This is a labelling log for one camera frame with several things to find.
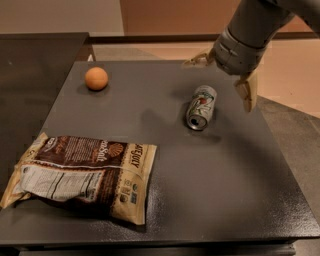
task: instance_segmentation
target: ball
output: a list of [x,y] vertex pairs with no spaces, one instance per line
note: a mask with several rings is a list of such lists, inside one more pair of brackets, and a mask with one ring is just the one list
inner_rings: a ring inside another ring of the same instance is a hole
[[107,72],[99,67],[90,68],[85,74],[85,83],[90,90],[102,90],[108,84]]

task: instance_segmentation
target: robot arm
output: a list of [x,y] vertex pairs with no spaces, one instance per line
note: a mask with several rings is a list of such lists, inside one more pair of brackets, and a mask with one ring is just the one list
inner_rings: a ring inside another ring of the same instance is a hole
[[320,36],[320,0],[242,0],[208,59],[230,75],[249,75],[278,29],[295,14]]

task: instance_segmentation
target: soda can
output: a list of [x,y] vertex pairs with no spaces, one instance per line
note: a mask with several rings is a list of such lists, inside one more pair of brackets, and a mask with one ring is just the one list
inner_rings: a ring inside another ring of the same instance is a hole
[[217,92],[208,85],[201,85],[195,90],[186,114],[190,128],[201,131],[208,126],[216,99]]

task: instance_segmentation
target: snack bag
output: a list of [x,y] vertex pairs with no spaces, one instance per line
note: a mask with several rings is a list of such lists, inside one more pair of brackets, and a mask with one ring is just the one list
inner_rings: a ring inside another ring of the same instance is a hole
[[16,164],[0,206],[37,196],[143,225],[155,152],[155,145],[42,133]]

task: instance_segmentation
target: background wall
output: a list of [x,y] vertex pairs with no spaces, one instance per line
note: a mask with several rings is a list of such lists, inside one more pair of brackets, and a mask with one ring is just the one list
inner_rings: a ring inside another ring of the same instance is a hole
[[0,33],[45,32],[122,36],[119,0],[1,0]]
[[[220,34],[240,0],[120,0],[127,35]],[[310,31],[295,18],[282,32]]]
[[[2,0],[0,33],[220,34],[240,0]],[[281,31],[310,31],[296,18]]]

